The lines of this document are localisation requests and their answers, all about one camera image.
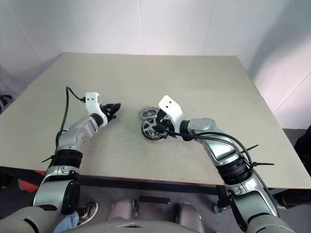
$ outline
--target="table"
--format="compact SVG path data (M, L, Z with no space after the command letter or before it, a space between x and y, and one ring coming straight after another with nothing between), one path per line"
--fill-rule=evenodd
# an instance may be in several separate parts
M251 150L269 187L311 188L311 178L264 99L235 56L145 56L64 53L0 116L0 166L46 170L64 108L65 87L80 97L97 91L121 103L117 119L92 138L82 175L221 185L203 147L168 138L151 143L138 112L168 94L189 118L210 117ZM65 129L87 115L70 97Z

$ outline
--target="sneaker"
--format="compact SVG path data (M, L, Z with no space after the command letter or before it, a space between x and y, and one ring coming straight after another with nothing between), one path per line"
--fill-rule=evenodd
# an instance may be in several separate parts
M83 205L81 208L77 210L79 215L78 226L81 226L87 222L89 222L98 211L98 203L93 201Z

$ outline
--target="silver robot arm segment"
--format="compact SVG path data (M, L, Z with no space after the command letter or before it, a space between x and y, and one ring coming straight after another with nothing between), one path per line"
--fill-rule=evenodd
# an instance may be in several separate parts
M213 119L187 120L180 106L169 96L163 97L159 107L169 116L175 133L183 133L183 135L223 133L217 128ZM209 134L208 136L233 144L233 141L224 135ZM185 141L192 139L184 136L177 137ZM236 147L233 147L235 145L231 146L215 140L195 140L203 145L207 155L218 169L230 193L230 205L236 221L243 231L248 233L293 232L282 219L278 218L274 203L265 191L257 173L246 164Z
M86 116L59 137L59 143L34 197L33 206L16 211L1 220L0 231L8 233L45 233L54 229L63 215L78 207L79 167L87 144L99 127L114 119L121 104L101 106L96 92L86 93Z

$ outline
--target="orange object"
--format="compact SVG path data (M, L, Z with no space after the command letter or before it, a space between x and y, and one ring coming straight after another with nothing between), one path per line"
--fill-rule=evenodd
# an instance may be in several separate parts
M45 171L36 171L35 170L35 172L40 173L41 175L45 175ZM38 189L38 186L36 186L32 183L28 183L26 181L20 180L20 179L18 180L18 185L19 185L19 188L21 190L25 190L29 193L32 193Z

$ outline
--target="blue jeans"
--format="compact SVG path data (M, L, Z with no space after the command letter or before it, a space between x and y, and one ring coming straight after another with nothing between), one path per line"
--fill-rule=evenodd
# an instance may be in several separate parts
M67 215L55 228L53 233L60 233L64 231L68 231L70 229L76 228L79 221L79 215L75 211L71 215Z

